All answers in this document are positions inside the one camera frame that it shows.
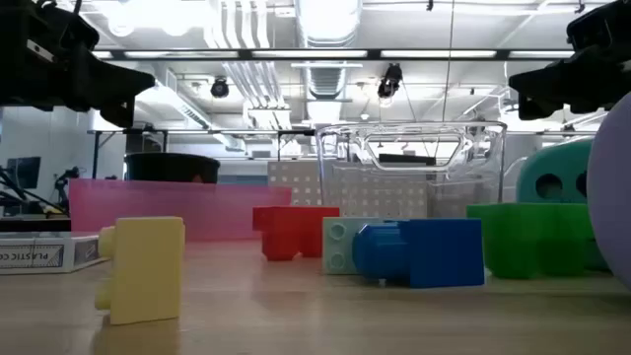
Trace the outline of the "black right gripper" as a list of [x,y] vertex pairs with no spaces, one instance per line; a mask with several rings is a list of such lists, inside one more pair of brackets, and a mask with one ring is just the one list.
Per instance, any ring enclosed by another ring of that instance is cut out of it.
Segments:
[[[509,86],[523,95],[568,95],[584,110],[611,108],[631,91],[631,0],[614,0],[572,21],[566,29],[569,58],[514,74]],[[519,119],[547,118],[563,103],[519,96]]]

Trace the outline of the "teal foam die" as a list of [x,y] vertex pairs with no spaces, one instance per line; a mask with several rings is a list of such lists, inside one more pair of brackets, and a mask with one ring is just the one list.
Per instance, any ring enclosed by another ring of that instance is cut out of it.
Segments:
[[[587,165],[591,148],[590,140],[581,140],[547,147],[527,158],[517,180],[516,202],[587,205]],[[595,238],[585,273],[608,270]]]

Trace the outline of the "clear plastic bin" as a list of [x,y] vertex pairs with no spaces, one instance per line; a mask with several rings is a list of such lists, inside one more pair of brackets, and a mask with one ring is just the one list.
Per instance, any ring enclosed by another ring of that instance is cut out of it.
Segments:
[[315,132],[322,201],[344,217],[462,218],[502,199],[497,121],[331,125]]

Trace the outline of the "purple foam die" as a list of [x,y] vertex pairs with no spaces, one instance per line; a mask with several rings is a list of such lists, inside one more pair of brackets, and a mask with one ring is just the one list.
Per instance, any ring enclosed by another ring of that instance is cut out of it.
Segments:
[[600,253],[631,290],[631,93],[610,110],[596,133],[587,188]]

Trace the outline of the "green toy brick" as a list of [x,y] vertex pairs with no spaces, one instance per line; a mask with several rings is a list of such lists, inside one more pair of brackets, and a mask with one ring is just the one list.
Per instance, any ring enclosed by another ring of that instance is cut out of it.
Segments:
[[498,278],[570,277],[585,273],[595,242],[588,206],[499,203],[466,207],[482,225],[484,264]]

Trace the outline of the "playing card box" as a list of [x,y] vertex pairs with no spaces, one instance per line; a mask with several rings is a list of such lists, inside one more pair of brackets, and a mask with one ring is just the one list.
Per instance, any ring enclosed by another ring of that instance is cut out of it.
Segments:
[[104,261],[97,235],[0,233],[0,275],[72,273]]

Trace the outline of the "yellow toy brick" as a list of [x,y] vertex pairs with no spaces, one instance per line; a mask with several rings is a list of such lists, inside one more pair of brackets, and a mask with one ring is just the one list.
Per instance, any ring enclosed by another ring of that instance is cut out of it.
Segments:
[[95,308],[111,325],[179,317],[184,235],[179,217],[120,218],[101,229],[99,252],[111,269]]

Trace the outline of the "blue toy brick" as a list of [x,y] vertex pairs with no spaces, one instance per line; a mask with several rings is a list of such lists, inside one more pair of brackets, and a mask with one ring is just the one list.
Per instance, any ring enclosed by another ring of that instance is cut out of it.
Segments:
[[352,257],[366,279],[410,288],[480,286],[485,282],[479,219],[412,219],[367,224]]

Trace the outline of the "red toy brick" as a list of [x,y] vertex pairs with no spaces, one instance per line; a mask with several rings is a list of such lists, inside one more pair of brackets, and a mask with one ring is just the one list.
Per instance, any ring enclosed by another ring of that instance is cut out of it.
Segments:
[[257,206],[252,227],[261,233],[261,251],[268,261],[289,261],[297,254],[322,257],[325,217],[339,217],[330,206]]

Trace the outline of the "pale mint toy brick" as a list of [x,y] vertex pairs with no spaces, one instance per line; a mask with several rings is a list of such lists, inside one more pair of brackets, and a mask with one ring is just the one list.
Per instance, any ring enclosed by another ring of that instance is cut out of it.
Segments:
[[352,247],[357,233],[379,218],[324,217],[322,221],[321,269],[326,275],[356,275]]

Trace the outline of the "black bucket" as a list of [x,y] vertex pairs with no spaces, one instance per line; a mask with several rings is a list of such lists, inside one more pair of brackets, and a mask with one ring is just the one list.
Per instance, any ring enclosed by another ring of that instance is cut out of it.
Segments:
[[213,158],[167,152],[135,153],[124,158],[130,180],[216,183],[221,163]]

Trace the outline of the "black background monitor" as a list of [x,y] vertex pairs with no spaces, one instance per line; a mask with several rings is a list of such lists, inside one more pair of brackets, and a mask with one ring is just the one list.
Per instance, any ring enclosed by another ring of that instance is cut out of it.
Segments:
[[20,188],[35,189],[38,184],[41,157],[11,158],[6,171],[9,178]]

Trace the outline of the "white perforated panel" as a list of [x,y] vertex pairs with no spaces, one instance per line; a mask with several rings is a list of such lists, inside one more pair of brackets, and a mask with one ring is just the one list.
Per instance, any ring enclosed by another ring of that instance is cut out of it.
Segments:
[[416,219],[428,216],[422,177],[340,161],[270,162],[268,181],[292,190],[291,203],[337,207],[343,217]]

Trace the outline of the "black overhead frame bar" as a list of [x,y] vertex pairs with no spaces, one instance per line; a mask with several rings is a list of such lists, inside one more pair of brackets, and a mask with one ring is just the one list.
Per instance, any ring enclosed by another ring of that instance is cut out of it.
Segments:
[[106,61],[251,61],[251,60],[419,60],[419,61],[538,61],[572,56],[567,49],[105,49],[94,55]]

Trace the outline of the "silver ventilation duct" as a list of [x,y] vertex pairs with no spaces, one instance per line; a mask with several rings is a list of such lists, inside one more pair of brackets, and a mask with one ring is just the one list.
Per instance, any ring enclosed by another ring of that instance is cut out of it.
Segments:
[[[361,23],[363,0],[294,0],[302,47],[343,48],[354,44]],[[310,94],[318,100],[335,100],[346,81],[341,67],[306,70]]]

